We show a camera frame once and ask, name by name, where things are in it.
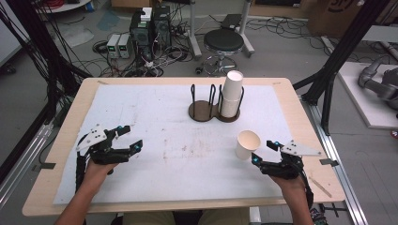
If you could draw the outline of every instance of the white paper sheet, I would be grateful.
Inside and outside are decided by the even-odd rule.
[[[209,86],[196,86],[196,100],[208,100]],[[272,86],[245,86],[236,122],[216,118],[199,123],[188,115],[190,85],[102,85],[76,140],[96,124],[112,129],[131,126],[114,140],[126,148],[143,140],[144,147],[109,175],[94,203],[222,200],[282,196],[280,189],[253,166],[235,155],[237,135],[250,129],[261,138],[256,151],[268,161],[280,153],[267,140],[287,143],[292,138]],[[68,203],[74,194],[76,151],[70,151],[54,204]]]

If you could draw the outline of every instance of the white paper cup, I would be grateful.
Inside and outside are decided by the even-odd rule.
[[[243,74],[237,70],[231,70],[227,73],[225,84],[222,88],[222,95],[225,99],[240,99],[242,92]]]
[[[242,160],[247,160],[251,157],[252,152],[257,150],[261,141],[257,134],[251,130],[243,130],[237,135],[237,149],[235,153],[237,157]]]
[[[228,100],[223,98],[222,103],[219,105],[219,112],[225,118],[234,117],[237,114],[237,107],[239,106],[240,99]]]

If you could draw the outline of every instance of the wooden base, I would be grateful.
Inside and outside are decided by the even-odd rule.
[[[198,100],[190,105],[188,114],[192,120],[197,122],[207,122],[213,117],[216,117],[225,123],[232,123],[239,118],[240,110],[237,110],[237,114],[235,116],[227,118],[223,117],[219,113],[219,104],[211,105],[208,101]]]

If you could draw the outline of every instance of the black chair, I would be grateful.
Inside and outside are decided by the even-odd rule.
[[[230,29],[212,30],[205,34],[204,44],[209,51],[216,53],[203,63],[203,69],[208,75],[221,72],[226,75],[230,70],[237,70],[237,63],[226,55],[242,51],[244,41],[240,34]]]

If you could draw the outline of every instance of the black cable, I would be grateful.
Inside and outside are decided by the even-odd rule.
[[[45,147],[43,147],[43,148],[40,150],[40,153],[38,154],[38,163],[39,163],[40,165],[42,165],[42,164],[44,163],[44,162],[41,160],[41,155],[43,155],[44,150],[46,150],[46,148],[48,148],[48,147],[50,146],[50,144],[53,143],[53,141],[55,140],[55,138],[56,138],[57,135],[55,135],[55,137],[53,137],[53,139],[52,139],[50,142],[48,142],[47,145],[46,145]]]
[[[174,56],[174,53],[179,53],[181,56]],[[176,48],[176,47],[171,47],[170,50],[168,51],[167,55],[175,59],[177,61],[184,61],[188,57],[189,51],[184,49],[184,48]]]
[[[92,50],[94,53],[107,53],[108,49],[106,47],[108,41],[107,40],[101,40],[101,41],[97,41],[96,43],[93,44]]]
[[[58,38],[59,38],[59,40],[60,40],[60,43],[61,43],[61,46],[62,46],[62,48],[64,49],[65,54],[67,55],[69,62],[71,63],[71,59],[70,59],[69,53],[72,53],[72,54],[76,57],[76,59],[78,59],[78,61],[80,61],[79,56],[77,56],[77,54],[74,52],[74,50],[68,45],[68,43],[67,43],[67,42],[65,41],[65,39],[62,37],[62,34],[61,34],[60,30],[59,30],[58,23],[57,23],[56,19],[55,19],[55,18],[50,18],[50,17],[48,16],[48,13],[46,13],[46,11],[44,10],[44,8],[41,8],[40,10],[41,10],[41,14],[43,14],[43,16],[45,17],[45,19],[47,20],[47,22],[48,22],[48,23],[51,25],[51,27],[53,28],[55,34],[58,36]],[[88,74],[90,74],[90,75],[92,76],[92,74],[90,73],[90,71],[89,71],[86,67],[83,66],[83,68],[84,68],[85,72],[87,72]],[[81,83],[81,82],[82,82],[82,78],[79,77],[79,76],[74,75],[74,79],[75,79],[76,82],[78,82],[78,83]]]
[[[221,24],[221,22],[217,21],[216,18],[212,17],[211,15],[208,15],[211,19],[213,19],[215,22]]]
[[[325,45],[321,37],[317,36],[312,36],[311,34],[307,32],[303,32],[303,28],[306,27],[307,23],[304,21],[298,21],[298,20],[293,20],[291,18],[287,17],[272,17],[267,20],[256,20],[252,19],[247,21],[246,23],[249,29],[252,30],[260,30],[262,28],[267,28],[267,30],[271,33],[277,34],[278,36],[282,38],[305,38],[309,40],[309,44],[312,48],[318,49],[318,50],[323,50],[325,55],[330,56],[330,52],[328,49],[328,46]],[[338,40],[331,40],[329,38],[329,41],[332,43],[333,46],[336,46],[338,43]],[[385,48],[379,46],[378,42],[374,43],[368,43],[366,42],[367,46],[369,46],[373,51],[376,53],[386,53]],[[388,64],[390,64],[390,56],[385,55],[383,57],[388,57],[387,61]],[[348,59],[351,59],[355,62],[363,63],[371,61],[373,62],[374,59],[369,57],[369,56],[363,56],[363,57],[358,57],[356,54],[352,53]]]
[[[74,24],[74,23],[78,23],[78,22],[81,22],[81,21],[83,21],[85,19],[85,17],[82,17],[80,20],[77,20],[77,21],[74,21],[74,22],[60,22],[61,24],[64,24],[64,25],[70,25],[70,24]]]

